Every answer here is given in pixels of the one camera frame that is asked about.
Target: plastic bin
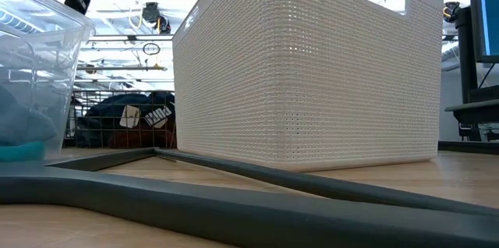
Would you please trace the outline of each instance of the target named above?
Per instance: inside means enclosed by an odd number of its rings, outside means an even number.
[[[173,37],[181,151],[288,170],[437,154],[444,0],[199,0]]]
[[[92,22],[55,0],[0,0],[0,161],[57,154]]]

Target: wire basket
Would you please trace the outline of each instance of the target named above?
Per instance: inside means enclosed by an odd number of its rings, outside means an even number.
[[[63,147],[176,148],[168,90],[74,90]]]

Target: computer monitor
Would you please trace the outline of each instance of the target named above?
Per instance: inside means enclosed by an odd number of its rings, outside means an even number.
[[[477,62],[499,63],[499,0],[471,0]]]

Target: wooden table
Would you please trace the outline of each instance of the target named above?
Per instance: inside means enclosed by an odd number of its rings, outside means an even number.
[[[75,157],[88,154],[95,154],[95,150],[66,149],[62,155]],[[437,159],[428,162],[313,174],[499,208],[497,168],[498,156],[442,152]],[[265,182],[161,158],[135,161],[103,172],[207,186],[303,194]],[[0,206],[0,247],[227,246],[77,208],[9,205]]]

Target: white storage basket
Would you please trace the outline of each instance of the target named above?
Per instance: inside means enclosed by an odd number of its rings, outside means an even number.
[[[173,38],[179,149],[295,171],[435,157],[443,1],[199,0]]]

